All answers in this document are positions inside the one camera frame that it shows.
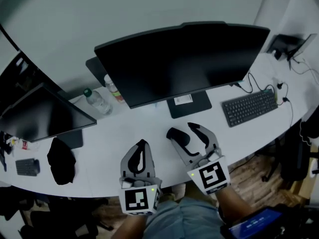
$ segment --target white wall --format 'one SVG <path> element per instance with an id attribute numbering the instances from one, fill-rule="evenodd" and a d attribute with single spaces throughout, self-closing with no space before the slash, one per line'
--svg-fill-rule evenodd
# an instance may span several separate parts
<path id="1" fill-rule="evenodd" d="M 254 24 L 270 29 L 262 52 L 267 51 L 268 45 L 274 35 L 278 34 L 278 26 L 286 13 L 290 0 L 263 0 Z"/>
<path id="2" fill-rule="evenodd" d="M 286 35 L 307 38 L 311 33 L 319 34 L 319 0 L 290 0 L 278 31 Z M 319 70 L 319 37 L 304 51 L 309 64 Z"/>
<path id="3" fill-rule="evenodd" d="M 17 54 L 18 52 L 0 31 L 0 74 Z"/>
<path id="4" fill-rule="evenodd" d="M 67 92 L 99 85 L 85 67 L 94 47 L 133 33 L 215 20 L 253 24 L 262 0 L 2 0 L 0 22 Z"/>

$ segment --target curved desk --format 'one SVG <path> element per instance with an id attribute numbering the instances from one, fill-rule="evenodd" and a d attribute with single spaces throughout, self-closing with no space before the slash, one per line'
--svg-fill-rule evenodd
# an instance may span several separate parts
<path id="1" fill-rule="evenodd" d="M 302 64 L 296 64 L 294 68 L 299 71 L 306 69 Z M 261 88 L 273 84 L 273 77 L 289 85 L 288 98 L 293 106 L 293 123 L 318 105 L 318 85 L 310 72 L 302 76 L 297 75 L 289 70 L 287 61 L 278 62 L 270 54 L 259 54 L 251 67 L 251 72 Z M 258 91 L 253 80 L 252 84 L 254 91 Z M 246 90 L 250 89 L 248 81 L 241 85 Z M 187 122 L 208 128 L 215 133 L 228 164 L 232 164 L 284 133 L 292 119 L 291 107 L 285 103 L 261 117 L 229 128 L 220 103 L 245 95 L 235 86 L 208 90 L 212 109 L 179 119 L 171 118 L 166 101 L 131 110 L 126 104 L 117 103 L 105 88 L 99 88 L 97 91 L 112 100 L 114 111 L 109 117 L 101 118 L 85 99 L 76 102 L 76 106 L 97 118 L 98 124 L 83 130 L 84 146 L 74 150 L 76 175 L 73 183 L 60 186 L 53 179 L 46 157 L 52 139 L 41 141 L 38 152 L 15 149 L 13 155 L 6 155 L 7 172 L 0 167 L 0 180 L 48 195 L 116 196 L 120 189 L 120 162 L 134 144 L 144 139 L 151 147 L 156 176 L 163 180 L 162 187 L 168 187 L 189 180 L 183 161 L 166 138 L 166 133 L 171 127 L 187 132 L 191 136 L 187 148 L 191 152 L 199 151 L 202 154 L 204 144 L 188 128 Z M 283 86 L 283 89 L 279 90 L 279 100 L 285 94 L 286 87 Z M 17 175 L 15 160 L 23 158 L 39 159 L 41 172 L 36 177 Z"/>

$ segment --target keyboard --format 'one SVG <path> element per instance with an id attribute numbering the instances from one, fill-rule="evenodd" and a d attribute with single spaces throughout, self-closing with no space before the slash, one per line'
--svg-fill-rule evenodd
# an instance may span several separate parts
<path id="1" fill-rule="evenodd" d="M 240 125 L 278 107 L 272 90 L 224 101 L 222 107 L 230 127 Z"/>
<path id="2" fill-rule="evenodd" d="M 39 160 L 34 158 L 17 160 L 15 166 L 18 175 L 36 176 L 40 172 Z"/>

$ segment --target monitor stand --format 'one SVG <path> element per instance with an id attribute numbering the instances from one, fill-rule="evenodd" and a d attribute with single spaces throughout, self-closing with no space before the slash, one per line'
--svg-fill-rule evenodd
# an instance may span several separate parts
<path id="1" fill-rule="evenodd" d="M 83 135 L 81 129 L 60 134 L 57 138 L 64 142 L 70 149 L 76 149 L 83 146 Z"/>
<path id="2" fill-rule="evenodd" d="M 174 98 L 167 100 L 169 112 L 173 119 L 202 112 L 212 107 L 206 91 L 191 94 L 190 96 L 192 102 L 190 102 L 190 98 L 185 98 L 185 100 L 180 98 L 179 105 L 175 104 Z"/>

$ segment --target plastic bottle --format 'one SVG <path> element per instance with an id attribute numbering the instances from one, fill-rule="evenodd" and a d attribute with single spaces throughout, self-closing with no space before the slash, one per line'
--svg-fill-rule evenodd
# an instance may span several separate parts
<path id="1" fill-rule="evenodd" d="M 105 86 L 116 98 L 116 100 L 119 101 L 119 103 L 121 104 L 125 103 L 124 98 L 122 97 L 121 93 L 118 91 L 118 89 L 116 88 L 116 86 L 114 85 L 114 83 L 112 82 L 108 74 L 104 77 L 104 81 L 105 81 Z"/>
<path id="2" fill-rule="evenodd" d="M 32 151 L 38 151 L 40 145 L 38 142 L 28 142 L 22 139 L 12 139 L 11 144 L 19 149 L 27 149 Z"/>
<path id="3" fill-rule="evenodd" d="M 90 90 L 89 88 L 84 90 L 84 95 L 86 96 L 86 101 L 93 107 L 95 107 L 100 113 L 104 115 L 109 115 L 112 113 L 112 105 L 105 101 L 100 93 L 95 90 Z"/>

